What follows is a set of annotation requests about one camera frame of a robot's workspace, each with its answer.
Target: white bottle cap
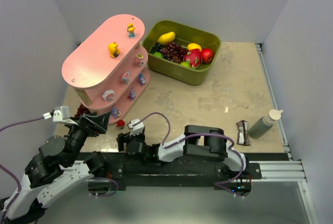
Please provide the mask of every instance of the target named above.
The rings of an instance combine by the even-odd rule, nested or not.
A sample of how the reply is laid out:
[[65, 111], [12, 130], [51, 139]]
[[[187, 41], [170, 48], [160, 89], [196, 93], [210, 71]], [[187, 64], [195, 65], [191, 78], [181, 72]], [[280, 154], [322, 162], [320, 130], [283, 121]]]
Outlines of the white bottle cap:
[[271, 109], [269, 114], [268, 114], [268, 120], [272, 121], [272, 123], [274, 121], [280, 120], [282, 112], [283, 112], [283, 110]]

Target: dragon fruit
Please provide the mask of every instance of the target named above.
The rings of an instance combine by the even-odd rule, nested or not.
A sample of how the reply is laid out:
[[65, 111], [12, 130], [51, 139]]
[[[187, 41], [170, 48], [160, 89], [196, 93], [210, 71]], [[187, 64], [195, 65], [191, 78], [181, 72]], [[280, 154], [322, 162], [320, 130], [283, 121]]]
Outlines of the dragon fruit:
[[187, 62], [191, 68], [197, 69], [201, 63], [200, 50], [195, 48], [187, 52], [184, 56], [184, 61]]

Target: beige tabletop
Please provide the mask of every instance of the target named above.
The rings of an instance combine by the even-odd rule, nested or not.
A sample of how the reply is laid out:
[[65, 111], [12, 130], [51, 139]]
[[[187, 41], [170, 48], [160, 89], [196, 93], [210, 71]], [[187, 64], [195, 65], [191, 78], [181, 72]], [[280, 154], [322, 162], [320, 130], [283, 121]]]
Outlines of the beige tabletop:
[[[125, 123], [157, 111], [171, 122], [168, 140], [183, 133], [186, 125], [202, 125], [221, 128], [237, 142], [236, 122], [246, 120], [252, 126], [273, 105], [254, 43], [224, 42], [216, 58], [206, 80], [199, 86], [151, 71], [150, 83], [123, 118]], [[80, 100], [72, 87], [68, 88], [63, 105], [70, 107], [71, 115], [76, 114]], [[160, 143], [168, 130], [166, 121], [155, 115], [144, 124], [146, 143]], [[117, 152], [117, 135], [128, 131], [127, 127], [120, 130], [110, 125], [107, 134], [88, 138], [81, 151]], [[67, 133], [66, 127], [57, 126], [56, 134]], [[277, 124], [250, 142], [251, 146], [236, 145], [235, 148], [245, 153], [284, 151]]]

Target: olive green plastic container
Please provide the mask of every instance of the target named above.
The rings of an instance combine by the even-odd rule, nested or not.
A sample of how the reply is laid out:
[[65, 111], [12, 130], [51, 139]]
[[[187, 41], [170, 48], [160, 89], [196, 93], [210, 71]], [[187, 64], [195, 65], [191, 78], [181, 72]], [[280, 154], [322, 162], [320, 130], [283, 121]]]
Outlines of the olive green plastic container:
[[198, 30], [181, 23], [165, 20], [156, 23], [143, 42], [143, 47], [149, 53], [148, 66], [151, 70], [191, 85], [200, 85], [205, 80], [209, 69], [213, 66], [215, 57], [210, 64], [201, 63], [198, 69], [191, 69], [153, 56], [150, 53], [152, 47], [156, 44], [157, 39], [161, 35], [170, 31], [176, 33], [176, 39], [174, 42], [180, 43], [184, 47], [189, 43], [196, 43], [202, 48], [210, 48], [214, 52], [215, 57], [219, 52], [221, 40], [218, 36], [212, 33]]

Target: gray bottle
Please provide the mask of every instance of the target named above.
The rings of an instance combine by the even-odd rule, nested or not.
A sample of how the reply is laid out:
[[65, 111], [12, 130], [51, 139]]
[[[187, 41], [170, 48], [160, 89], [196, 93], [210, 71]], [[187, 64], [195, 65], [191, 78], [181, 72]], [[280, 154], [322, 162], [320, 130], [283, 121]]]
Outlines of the gray bottle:
[[271, 109], [268, 116], [260, 118], [248, 131], [251, 138], [257, 139], [266, 133], [276, 121], [281, 119], [283, 110]]

